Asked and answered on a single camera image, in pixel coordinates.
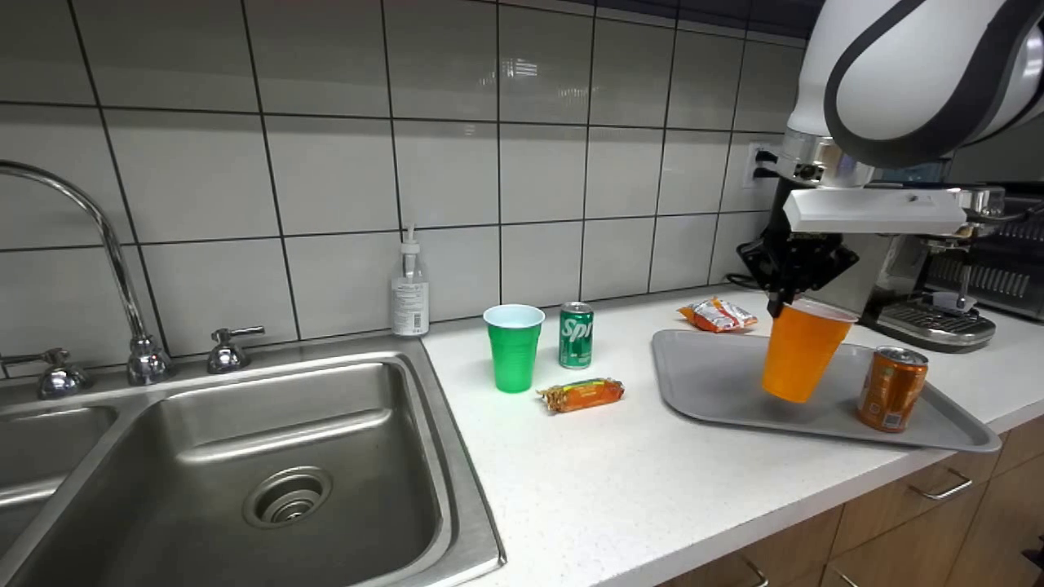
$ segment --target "gray tray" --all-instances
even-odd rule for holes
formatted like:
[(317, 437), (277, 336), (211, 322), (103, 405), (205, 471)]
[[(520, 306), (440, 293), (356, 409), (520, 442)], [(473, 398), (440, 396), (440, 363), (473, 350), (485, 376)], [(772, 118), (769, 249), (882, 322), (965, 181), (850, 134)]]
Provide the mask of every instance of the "gray tray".
[(924, 386), (905, 433), (883, 433), (862, 425), (855, 416), (855, 401), (870, 365), (870, 350), (864, 346), (843, 346), (818, 381), (816, 398), (802, 409), (759, 392), (764, 351), (764, 336), (656, 333), (653, 363), (660, 396), (671, 412), (723, 427), (969, 454), (995, 454), (1000, 446), (998, 433), (951, 405), (936, 386)]

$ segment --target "kitchen counter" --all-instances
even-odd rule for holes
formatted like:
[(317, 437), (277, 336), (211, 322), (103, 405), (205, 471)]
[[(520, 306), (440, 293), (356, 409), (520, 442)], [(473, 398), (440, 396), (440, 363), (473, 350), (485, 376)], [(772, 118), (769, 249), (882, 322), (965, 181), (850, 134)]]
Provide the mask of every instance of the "kitchen counter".
[[(492, 388), (478, 322), (425, 340), (508, 556), (478, 585), (660, 585), (950, 456), (671, 415), (660, 401), (648, 340), (689, 330), (674, 310), (698, 296), (596, 306), (583, 373), (557, 369), (557, 317), (549, 317), (535, 388), (590, 376), (625, 386), (619, 405), (564, 416), (549, 416), (530, 392)], [(764, 293), (721, 296), (764, 310)], [(925, 356), (930, 381), (1000, 433), (1044, 415), (1044, 325), (987, 317), (998, 322), (987, 350)], [(850, 330), (849, 342), (895, 346), (870, 330)]]

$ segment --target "drawer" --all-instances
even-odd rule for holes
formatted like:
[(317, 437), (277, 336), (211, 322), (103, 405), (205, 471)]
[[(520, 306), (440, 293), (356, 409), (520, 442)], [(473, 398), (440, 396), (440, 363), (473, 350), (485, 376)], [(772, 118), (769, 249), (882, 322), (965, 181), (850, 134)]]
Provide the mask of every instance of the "drawer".
[(671, 579), (671, 587), (753, 587), (753, 585), (818, 585), (830, 541), (839, 526), (839, 508), (798, 521), (781, 535), (769, 535), (744, 550), (718, 556), (691, 573)]
[(995, 454), (957, 454), (912, 475), (888, 483), (843, 508), (843, 526), (831, 550), (849, 550), (870, 541), (942, 501), (965, 498), (971, 486), (990, 475)]
[(1044, 416), (1021, 425), (1014, 430), (1004, 433), (1004, 449), (998, 461), (998, 474), (1010, 471), (1030, 456), (1044, 454)]

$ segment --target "green plastic cup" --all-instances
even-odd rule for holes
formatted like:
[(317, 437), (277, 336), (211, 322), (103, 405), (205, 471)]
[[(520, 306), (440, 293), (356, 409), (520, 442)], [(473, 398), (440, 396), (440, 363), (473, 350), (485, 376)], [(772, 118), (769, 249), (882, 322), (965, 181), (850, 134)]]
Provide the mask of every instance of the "green plastic cup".
[(527, 392), (546, 312), (524, 302), (502, 302), (502, 306), (488, 306), (484, 318), (485, 318), (488, 350), (492, 350), (495, 388), (508, 396)]

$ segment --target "orange cup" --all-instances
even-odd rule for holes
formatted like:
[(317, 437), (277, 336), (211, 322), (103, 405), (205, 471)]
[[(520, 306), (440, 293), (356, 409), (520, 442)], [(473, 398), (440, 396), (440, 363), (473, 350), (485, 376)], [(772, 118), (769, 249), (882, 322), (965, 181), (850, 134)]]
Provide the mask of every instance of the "orange cup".
[(784, 306), (764, 356), (759, 388), (781, 401), (808, 405), (850, 322), (850, 312), (816, 301)]

